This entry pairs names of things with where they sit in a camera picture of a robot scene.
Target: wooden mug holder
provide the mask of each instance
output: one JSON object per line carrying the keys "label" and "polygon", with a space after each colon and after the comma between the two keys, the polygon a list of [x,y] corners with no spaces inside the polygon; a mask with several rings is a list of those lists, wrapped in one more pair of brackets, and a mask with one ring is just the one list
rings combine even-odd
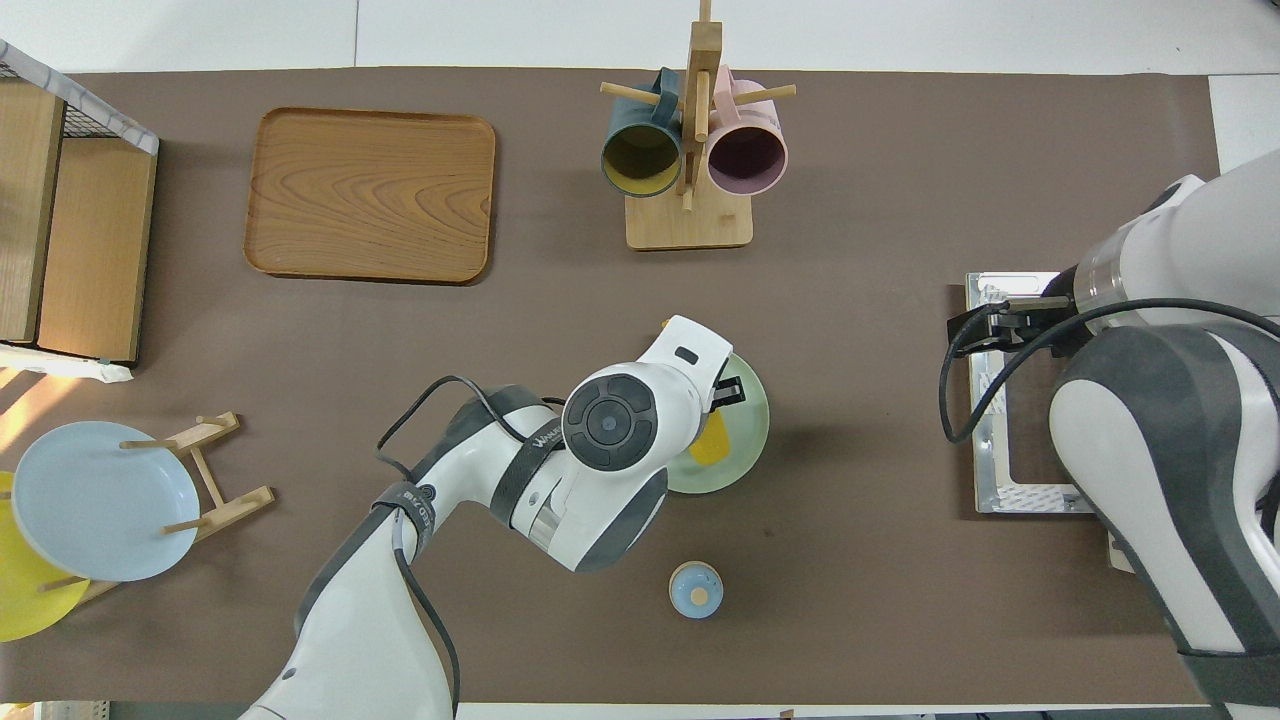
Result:
{"label": "wooden mug holder", "polygon": [[[632,250],[695,250],[740,247],[751,242],[751,199],[716,187],[707,172],[707,136],[712,83],[721,64],[723,26],[712,22],[710,0],[700,0],[698,20],[689,36],[685,113],[681,143],[685,172],[676,184],[654,197],[626,197],[627,246]],[[602,82],[600,92],[658,104],[658,95],[625,85]],[[733,96],[735,105],[790,97],[796,86],[769,87]],[[689,109],[692,108],[692,122]]]}
{"label": "wooden mug holder", "polygon": [[[221,415],[215,415],[211,418],[197,416],[196,425],[182,430],[174,436],[169,436],[165,439],[146,439],[146,441],[125,441],[120,443],[120,450],[138,450],[138,448],[151,448],[163,447],[182,457],[184,455],[191,455],[191,459],[196,462],[196,469],[200,471],[201,479],[204,479],[205,489],[209,491],[209,498],[212,502],[212,509],[201,514],[200,518],[189,520],[186,523],[177,523],[173,525],[165,525],[159,528],[159,532],[164,534],[177,533],[182,530],[196,529],[195,542],[200,542],[209,536],[223,530],[244,518],[248,518],[253,512],[266,507],[275,501],[275,495],[271,492],[270,487],[262,486],[257,489],[250,491],[239,497],[233,497],[230,500],[223,498],[223,492],[218,487],[218,482],[214,479],[214,474],[209,470],[209,462],[205,460],[204,447],[215,439],[227,436],[239,428],[239,419],[234,413],[223,413]],[[0,500],[8,498],[9,493],[0,493],[3,497]],[[52,580],[40,585],[38,592],[49,592],[58,588],[64,588],[68,585],[74,585],[76,583],[88,582],[88,589],[84,591],[84,596],[81,597],[79,605],[101,596],[106,591],[114,588],[119,583],[106,582],[106,580],[92,580],[87,578],[67,577],[58,580]]]}

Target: small blue bowl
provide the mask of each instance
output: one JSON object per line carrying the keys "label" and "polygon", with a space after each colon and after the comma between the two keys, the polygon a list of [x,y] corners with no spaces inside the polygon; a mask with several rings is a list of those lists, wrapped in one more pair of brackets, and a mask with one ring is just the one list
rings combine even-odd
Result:
{"label": "small blue bowl", "polygon": [[724,583],[716,569],[696,560],[685,562],[671,574],[667,584],[671,605],[685,618],[710,618],[724,600]]}

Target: plate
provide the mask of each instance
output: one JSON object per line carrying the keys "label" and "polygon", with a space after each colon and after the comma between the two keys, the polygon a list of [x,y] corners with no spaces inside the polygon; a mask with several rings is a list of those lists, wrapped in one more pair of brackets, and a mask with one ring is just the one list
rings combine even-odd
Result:
{"label": "plate", "polygon": [[95,580],[141,580],[172,568],[196,530],[161,528],[200,516],[191,473],[163,447],[120,450],[154,439],[116,423],[63,425],[41,436],[13,483],[18,529],[45,560]]}
{"label": "plate", "polygon": [[[13,488],[13,473],[0,473],[0,492]],[[50,565],[27,544],[8,501],[0,500],[0,642],[15,641],[52,625],[76,607],[88,580],[40,592],[67,570]]]}
{"label": "plate", "polygon": [[701,495],[723,489],[745,475],[764,451],[769,437],[769,398],[759,375],[736,354],[728,356],[721,378],[739,377],[746,400],[726,405],[718,413],[728,432],[728,455],[710,465],[701,465],[686,450],[667,465],[667,488],[687,495]]}

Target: pink mug handle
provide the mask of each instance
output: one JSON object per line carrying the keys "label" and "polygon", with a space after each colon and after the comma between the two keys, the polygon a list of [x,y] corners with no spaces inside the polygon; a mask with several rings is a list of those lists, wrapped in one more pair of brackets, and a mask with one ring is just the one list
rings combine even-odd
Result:
{"label": "pink mug handle", "polygon": [[741,120],[737,105],[733,102],[733,74],[728,72],[728,65],[721,65],[716,72],[716,91],[712,92],[712,97],[723,124],[736,124]]}

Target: mug handle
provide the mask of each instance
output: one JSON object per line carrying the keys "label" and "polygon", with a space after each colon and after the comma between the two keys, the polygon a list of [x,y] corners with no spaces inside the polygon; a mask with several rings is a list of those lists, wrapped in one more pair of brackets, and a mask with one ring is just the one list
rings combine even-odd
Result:
{"label": "mug handle", "polygon": [[716,111],[719,113],[723,124],[735,124],[741,120],[737,114],[737,105],[733,102],[733,73],[728,65],[721,65],[716,73],[716,92],[712,94],[716,101]]}
{"label": "mug handle", "polygon": [[680,76],[671,68],[658,70],[658,79],[653,83],[653,92],[658,95],[658,104],[653,108],[653,122],[658,126],[671,123],[676,114],[676,105],[680,104]]}

